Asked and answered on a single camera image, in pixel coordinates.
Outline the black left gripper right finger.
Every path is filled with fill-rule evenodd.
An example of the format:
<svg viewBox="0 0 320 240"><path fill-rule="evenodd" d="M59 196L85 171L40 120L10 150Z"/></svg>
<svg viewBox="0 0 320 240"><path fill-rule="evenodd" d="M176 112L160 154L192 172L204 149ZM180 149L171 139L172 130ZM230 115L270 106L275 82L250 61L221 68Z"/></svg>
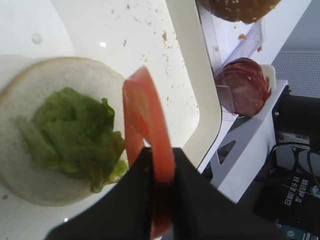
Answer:
<svg viewBox="0 0 320 240"><path fill-rule="evenodd" d="M174 148L172 208L175 240L284 240L272 223L239 208L206 180L180 148Z"/></svg>

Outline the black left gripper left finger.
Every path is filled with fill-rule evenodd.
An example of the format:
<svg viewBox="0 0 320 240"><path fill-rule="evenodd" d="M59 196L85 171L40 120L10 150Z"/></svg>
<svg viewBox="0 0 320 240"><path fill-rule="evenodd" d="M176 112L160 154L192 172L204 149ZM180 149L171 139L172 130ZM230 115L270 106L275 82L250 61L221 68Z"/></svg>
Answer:
<svg viewBox="0 0 320 240"><path fill-rule="evenodd" d="M141 150L133 166L103 198L53 228L48 240L148 240L153 206L152 150Z"/></svg>

